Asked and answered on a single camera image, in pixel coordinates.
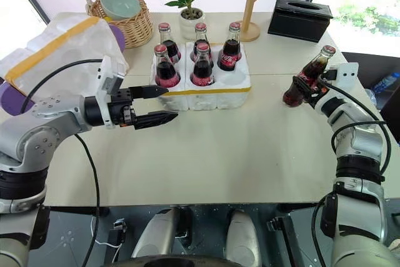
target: wooden stand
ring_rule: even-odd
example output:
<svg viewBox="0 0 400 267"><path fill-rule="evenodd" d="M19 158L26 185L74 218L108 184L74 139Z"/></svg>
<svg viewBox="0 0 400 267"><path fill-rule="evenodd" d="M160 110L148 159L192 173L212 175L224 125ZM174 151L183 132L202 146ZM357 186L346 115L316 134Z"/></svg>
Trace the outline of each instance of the wooden stand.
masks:
<svg viewBox="0 0 400 267"><path fill-rule="evenodd" d="M254 3L257 0L247 0L246 8L244 10L243 21L241 23L240 39L243 42L250 42L260 36L260 27L251 22L251 14L253 13Z"/></svg>

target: glass bottle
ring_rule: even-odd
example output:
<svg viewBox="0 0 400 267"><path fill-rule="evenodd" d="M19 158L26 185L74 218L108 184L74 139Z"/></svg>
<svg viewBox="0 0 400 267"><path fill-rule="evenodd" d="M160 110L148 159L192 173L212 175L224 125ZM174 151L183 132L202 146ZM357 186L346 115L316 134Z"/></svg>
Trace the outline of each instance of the glass bottle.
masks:
<svg viewBox="0 0 400 267"><path fill-rule="evenodd" d="M161 44L167 46L168 56L173 64L176 64L181 59L181 53L175 43L175 40L171 34L171 27L169 23L163 22L158 24L158 30L160 32Z"/></svg>
<svg viewBox="0 0 400 267"><path fill-rule="evenodd" d="M314 87L318 76L320 76L328 65L329 59L335 54L336 49L331 45L325 45L321 52L312 59L301 72L296 75L302 78L311 88ZM298 90L298 88L292 83L290 88L283 94L283 101L294 108L303 103L303 94Z"/></svg>
<svg viewBox="0 0 400 267"><path fill-rule="evenodd" d="M240 59L240 24L233 22L229 25L229 34L224 47L219 52L218 66L225 71L234 71L236 62Z"/></svg>
<svg viewBox="0 0 400 267"><path fill-rule="evenodd" d="M207 43L200 43L197 46L197 60L194 64L191 81L196 86L204 87L214 83L213 68L209 59L210 47Z"/></svg>
<svg viewBox="0 0 400 267"><path fill-rule="evenodd" d="M198 44L207 43L208 47L210 47L210 44L208 43L208 39L207 39L207 26L205 23L202 23L202 22L197 23L196 26L194 27L194 30L196 32L196 40L194 42L193 51L190 54L190 58L192 59L192 61L196 62L197 55L198 55ZM211 56L211 48L210 48L209 56L210 56L211 67L213 67L214 63L212 62L213 58Z"/></svg>
<svg viewBox="0 0 400 267"><path fill-rule="evenodd" d="M176 72L174 65L168 56L167 47L164 44L157 45L154 48L156 55L156 83L164 88L175 87L181 78Z"/></svg>

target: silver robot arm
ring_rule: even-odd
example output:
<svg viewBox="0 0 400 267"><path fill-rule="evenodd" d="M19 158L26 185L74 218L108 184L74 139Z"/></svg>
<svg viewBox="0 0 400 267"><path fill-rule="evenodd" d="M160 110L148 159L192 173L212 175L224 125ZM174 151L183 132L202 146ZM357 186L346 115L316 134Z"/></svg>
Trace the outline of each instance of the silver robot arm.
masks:
<svg viewBox="0 0 400 267"><path fill-rule="evenodd" d="M346 63L331 68L328 79L342 90L354 86L358 64ZM303 90L308 103L328 117L335 132L341 127L373 118L333 89L322 88L319 94ZM334 240L332 264L350 266L400 266L383 242L387 235L384 214L384 191L380 174L383 139L376 124L352 126L336 138L337 168L333 191L325 199L321 229Z"/></svg>
<svg viewBox="0 0 400 267"><path fill-rule="evenodd" d="M112 64L104 58L104 64ZM120 89L123 77L99 68L95 96L61 96L42 99L28 112L0 124L0 266L27 265L28 252L41 204L46 196L48 167L66 138L93 126L117 125L136 129L169 122L178 114L158 111L136 116L132 102L153 98L168 90L159 86Z"/></svg>

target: styrofoam packaging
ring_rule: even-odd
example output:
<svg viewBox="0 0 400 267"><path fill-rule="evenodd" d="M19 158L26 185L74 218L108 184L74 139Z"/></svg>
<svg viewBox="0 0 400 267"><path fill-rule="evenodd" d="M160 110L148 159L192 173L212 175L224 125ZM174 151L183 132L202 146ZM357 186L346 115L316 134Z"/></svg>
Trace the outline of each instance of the styrofoam packaging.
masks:
<svg viewBox="0 0 400 267"><path fill-rule="evenodd" d="M199 87L190 80L194 69L194 62L190 58L194 43L186 43L186 93L189 109L234 109L242 106L246 101L251 87L249 67L244 46L241 44L242 58L236 63L234 71L223 71L218 67L218 54L223 45L211 45L214 67L212 75L214 83L210 86Z"/></svg>
<svg viewBox="0 0 400 267"><path fill-rule="evenodd" d="M178 45L178 48L182 56L179 62L177 62L174 65L174 67L175 70L179 73L181 80L175 87L168 88L169 92L172 93L183 92L185 90L185 82L186 82L185 44ZM153 62L151 66L150 84L156 84L156 68L157 68L156 55L153 56L152 61ZM158 99L160 100L162 106L164 106L167 110L170 111L187 111L189 109L188 99L185 95L160 96L158 97Z"/></svg>

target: bottle cap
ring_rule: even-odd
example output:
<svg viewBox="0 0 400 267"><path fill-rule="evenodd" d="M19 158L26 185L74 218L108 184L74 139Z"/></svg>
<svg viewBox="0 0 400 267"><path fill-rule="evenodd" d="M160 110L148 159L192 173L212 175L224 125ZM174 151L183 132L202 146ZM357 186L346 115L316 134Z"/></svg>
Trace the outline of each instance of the bottle cap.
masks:
<svg viewBox="0 0 400 267"><path fill-rule="evenodd" d="M157 45L156 47L154 47L154 52L157 53L164 53L165 51L167 51L167 46L165 46L164 44L160 44Z"/></svg>
<svg viewBox="0 0 400 267"><path fill-rule="evenodd" d="M202 53L208 51L209 50L208 44L207 43L199 43L197 46L197 50Z"/></svg>
<svg viewBox="0 0 400 267"><path fill-rule="evenodd" d="M325 45L322 48L322 52L324 52L326 55L328 55L329 57L333 56L336 52L335 47L331 46L331 45Z"/></svg>
<svg viewBox="0 0 400 267"><path fill-rule="evenodd" d="M168 31L170 29L171 29L171 27L170 27L169 23L167 23L167 22L163 22L163 23L158 24L158 30L159 31Z"/></svg>
<svg viewBox="0 0 400 267"><path fill-rule="evenodd" d="M205 31L207 29L206 23L200 22L195 26L197 31Z"/></svg>
<svg viewBox="0 0 400 267"><path fill-rule="evenodd" d="M232 22L232 23L229 25L229 30L232 30L232 31L240 31L240 23L238 23L238 22Z"/></svg>

